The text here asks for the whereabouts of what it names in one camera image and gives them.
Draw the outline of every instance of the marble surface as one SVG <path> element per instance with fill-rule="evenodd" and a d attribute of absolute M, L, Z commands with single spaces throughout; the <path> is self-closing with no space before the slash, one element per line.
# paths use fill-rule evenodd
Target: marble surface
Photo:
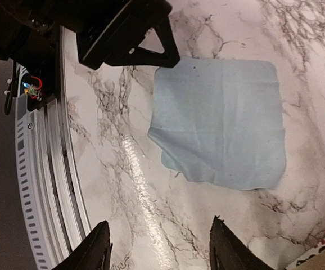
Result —
<path fill-rule="evenodd" d="M 110 224 L 113 270 L 209 269 L 215 215 L 282 269 L 325 236 L 325 0 L 170 2 L 181 55 L 275 64 L 286 173 L 275 190 L 242 192 L 167 170 L 147 137 L 156 68 L 89 70 L 66 31 L 70 129 L 91 225 Z M 148 39 L 159 49 L 153 33 Z"/>

